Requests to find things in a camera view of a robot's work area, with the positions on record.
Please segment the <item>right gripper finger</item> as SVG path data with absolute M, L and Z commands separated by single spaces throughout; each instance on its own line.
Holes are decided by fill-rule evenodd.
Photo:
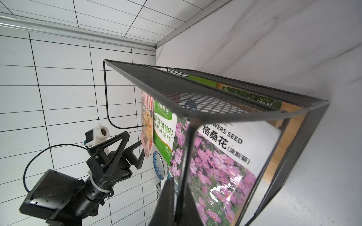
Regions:
M 174 211 L 174 179 L 168 179 L 164 185 L 158 200 L 154 215 L 149 223 L 150 226 L 202 226 L 203 221 L 199 216 L 193 195 L 189 186 L 183 200 L 183 210 L 179 218 Z

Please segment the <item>green white impatiens seed bag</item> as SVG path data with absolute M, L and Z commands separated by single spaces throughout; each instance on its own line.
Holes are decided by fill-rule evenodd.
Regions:
M 172 157 L 176 123 L 177 115 L 155 100 L 153 143 L 168 165 L 170 165 Z

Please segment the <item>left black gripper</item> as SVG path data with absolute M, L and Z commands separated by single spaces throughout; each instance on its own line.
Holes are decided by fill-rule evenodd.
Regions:
M 90 158 L 87 165 L 91 171 L 93 182 L 100 188 L 112 188 L 117 182 L 130 178 L 133 173 L 130 166 L 134 165 L 136 169 L 141 169 L 145 157 L 145 151 L 142 149 L 139 158 L 134 155 L 134 150 L 142 146 L 142 142 L 131 145 L 125 149 L 130 135 L 123 132 L 114 138 L 102 144 L 96 145 L 88 150 Z M 105 149 L 115 143 L 118 147 L 108 155 Z

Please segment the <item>green vegetable seed bag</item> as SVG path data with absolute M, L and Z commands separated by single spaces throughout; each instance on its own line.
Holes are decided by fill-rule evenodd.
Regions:
M 254 100 L 256 102 L 260 102 L 260 103 L 268 105 L 268 106 L 278 108 L 278 109 L 280 109 L 282 106 L 281 100 L 264 97 L 264 96 L 261 96 L 261 95 L 255 94 L 255 93 L 250 93 L 248 91 L 235 89 L 235 88 L 231 88 L 231 87 L 222 87 L 222 90 L 230 92 L 230 93 L 238 95 L 238 96 L 242 96 L 242 97 Z

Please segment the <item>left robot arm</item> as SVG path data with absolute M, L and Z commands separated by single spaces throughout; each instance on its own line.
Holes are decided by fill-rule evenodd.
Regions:
M 50 226 L 80 226 L 85 218 L 97 216 L 105 199 L 114 195 L 115 184 L 132 176 L 130 167 L 142 167 L 145 152 L 139 157 L 133 153 L 141 141 L 128 147 L 129 138 L 128 132 L 110 137 L 102 126 L 86 132 L 82 149 L 90 156 L 88 178 L 47 170 L 33 189 L 27 190 L 20 213 L 44 219 Z

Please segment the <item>purple flower seed bag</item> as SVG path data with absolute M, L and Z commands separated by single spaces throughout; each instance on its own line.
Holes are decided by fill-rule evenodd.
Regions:
M 265 121 L 205 124 L 198 129 L 188 180 L 205 226 L 234 223 L 280 134 Z

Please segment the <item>orange striped seed bag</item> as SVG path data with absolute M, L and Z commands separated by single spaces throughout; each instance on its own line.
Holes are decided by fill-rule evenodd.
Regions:
M 154 133 L 154 99 L 145 91 L 141 91 L 141 135 L 140 140 L 145 157 L 149 158 L 153 147 Z

